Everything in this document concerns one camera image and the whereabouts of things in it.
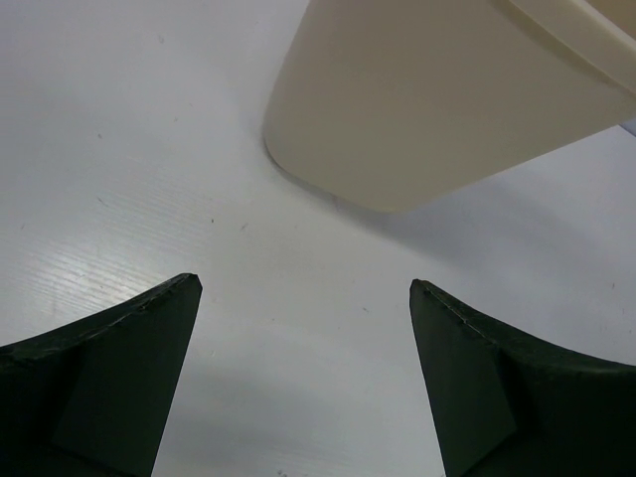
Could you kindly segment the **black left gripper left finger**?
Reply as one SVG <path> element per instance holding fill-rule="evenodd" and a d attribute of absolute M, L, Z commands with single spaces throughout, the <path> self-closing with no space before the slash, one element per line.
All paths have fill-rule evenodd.
<path fill-rule="evenodd" d="M 3 346 L 2 475 L 151 475 L 202 291 L 182 273 Z"/>

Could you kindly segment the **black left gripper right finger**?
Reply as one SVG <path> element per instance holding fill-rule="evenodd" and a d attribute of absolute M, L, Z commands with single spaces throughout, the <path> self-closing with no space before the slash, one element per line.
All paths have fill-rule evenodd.
<path fill-rule="evenodd" d="M 449 476 L 631 476 L 635 369 L 571 351 L 415 280 L 409 309 Z"/>

